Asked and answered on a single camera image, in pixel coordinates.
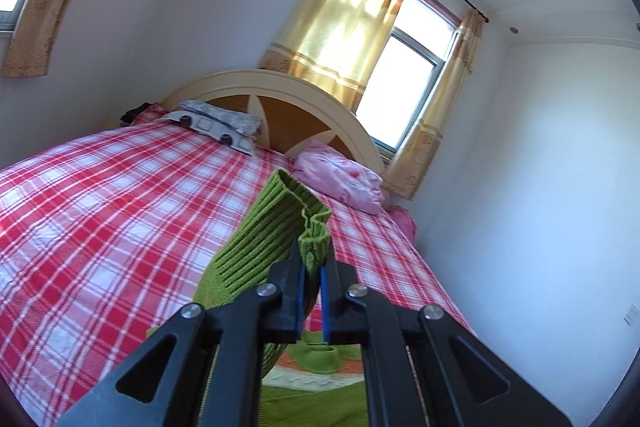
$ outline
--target mattress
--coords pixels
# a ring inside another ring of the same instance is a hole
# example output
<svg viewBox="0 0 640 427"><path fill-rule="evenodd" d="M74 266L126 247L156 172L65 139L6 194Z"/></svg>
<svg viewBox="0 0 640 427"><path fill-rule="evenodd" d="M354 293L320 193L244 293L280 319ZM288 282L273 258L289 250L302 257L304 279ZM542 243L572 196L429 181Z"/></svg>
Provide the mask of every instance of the mattress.
<svg viewBox="0 0 640 427"><path fill-rule="evenodd" d="M41 426L191 300L274 169L166 122L102 132L0 172L0 375ZM329 197L335 254L397 305L465 319L397 225ZM310 316L320 329L319 305Z"/></svg>

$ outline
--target wooden headboard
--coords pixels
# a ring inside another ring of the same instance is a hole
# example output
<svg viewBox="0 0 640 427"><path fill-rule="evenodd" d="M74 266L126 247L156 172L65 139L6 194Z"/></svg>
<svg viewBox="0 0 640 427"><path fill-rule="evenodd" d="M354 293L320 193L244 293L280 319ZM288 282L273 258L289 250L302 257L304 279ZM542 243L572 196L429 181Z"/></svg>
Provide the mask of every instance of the wooden headboard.
<svg viewBox="0 0 640 427"><path fill-rule="evenodd" d="M377 147L355 116L331 95L304 80L266 70L208 74L174 92L162 106L202 100L262 118L258 145L295 158L315 139L378 174L384 169Z"/></svg>

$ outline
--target headboard petal design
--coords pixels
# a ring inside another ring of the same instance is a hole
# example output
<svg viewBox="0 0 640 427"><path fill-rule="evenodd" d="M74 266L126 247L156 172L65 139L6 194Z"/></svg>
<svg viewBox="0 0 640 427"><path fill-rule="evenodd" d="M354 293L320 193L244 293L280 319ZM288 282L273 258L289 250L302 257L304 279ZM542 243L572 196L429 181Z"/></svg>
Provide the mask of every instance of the headboard petal design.
<svg viewBox="0 0 640 427"><path fill-rule="evenodd" d="M188 99L259 116L258 145L292 158L315 139L378 174L384 169L377 147L355 116L331 95L295 76L266 70L209 74L174 92L162 105L173 110Z"/></svg>

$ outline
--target metal screw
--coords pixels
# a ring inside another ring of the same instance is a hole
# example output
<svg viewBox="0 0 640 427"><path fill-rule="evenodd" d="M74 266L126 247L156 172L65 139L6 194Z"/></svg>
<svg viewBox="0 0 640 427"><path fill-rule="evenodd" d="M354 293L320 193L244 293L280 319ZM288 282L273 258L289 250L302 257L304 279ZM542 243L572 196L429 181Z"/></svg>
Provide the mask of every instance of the metal screw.
<svg viewBox="0 0 640 427"><path fill-rule="evenodd" d="M350 297L364 297L367 294L367 287L364 284L352 284L349 286L347 293Z"/></svg>
<svg viewBox="0 0 640 427"><path fill-rule="evenodd" d="M202 310L200 309L200 306L192 302L182 307L182 309L180 310L180 315L182 315L185 319L192 319L193 317L197 317L198 315L200 315L201 311Z"/></svg>
<svg viewBox="0 0 640 427"><path fill-rule="evenodd" d="M425 319L429 319L430 321L437 321L444 316L444 311L437 304L427 304L424 308L422 308L422 314Z"/></svg>
<svg viewBox="0 0 640 427"><path fill-rule="evenodd" d="M276 293L278 292L278 287L271 282L266 282L264 284L260 284L255 289L255 292L260 297L271 297L272 295L276 295Z"/></svg>

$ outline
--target wall switch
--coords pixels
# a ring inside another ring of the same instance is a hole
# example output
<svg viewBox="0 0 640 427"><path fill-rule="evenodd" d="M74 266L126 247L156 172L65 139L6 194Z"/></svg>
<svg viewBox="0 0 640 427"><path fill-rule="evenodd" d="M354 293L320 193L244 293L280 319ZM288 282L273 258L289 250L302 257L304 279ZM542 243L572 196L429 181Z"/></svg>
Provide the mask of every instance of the wall switch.
<svg viewBox="0 0 640 427"><path fill-rule="evenodd" d="M625 322L630 326L640 318L640 309L635 304L631 304L631 308L626 312Z"/></svg>

